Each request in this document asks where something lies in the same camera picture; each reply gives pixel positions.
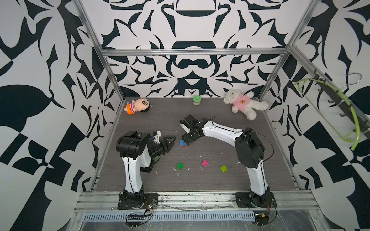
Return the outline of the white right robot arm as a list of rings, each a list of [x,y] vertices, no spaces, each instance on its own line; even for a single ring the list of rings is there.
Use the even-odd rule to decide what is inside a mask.
[[[181,119],[180,125],[185,131],[182,139],[186,145],[201,137],[211,137],[235,147],[239,162],[248,171],[252,195],[262,197],[268,192],[264,171],[265,148],[254,130],[234,129],[217,124],[212,119],[197,120],[192,115]]]

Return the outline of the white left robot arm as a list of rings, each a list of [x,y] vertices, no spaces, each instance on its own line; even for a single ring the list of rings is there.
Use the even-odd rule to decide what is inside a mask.
[[[170,152],[175,141],[173,136],[161,138],[159,132],[151,135],[137,131],[129,131],[118,139],[116,150],[125,166],[124,199],[144,202],[141,172],[151,172],[160,158]]]

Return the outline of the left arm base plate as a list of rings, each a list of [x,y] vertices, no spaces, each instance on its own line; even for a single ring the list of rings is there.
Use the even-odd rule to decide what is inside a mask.
[[[135,195],[134,193],[123,193],[119,196],[118,210],[146,209],[158,204],[157,193],[145,193]]]

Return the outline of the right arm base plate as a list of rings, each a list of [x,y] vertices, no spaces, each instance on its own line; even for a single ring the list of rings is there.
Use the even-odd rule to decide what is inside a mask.
[[[267,190],[262,196],[250,193],[235,193],[236,203],[240,208],[275,208],[277,203],[272,192]]]

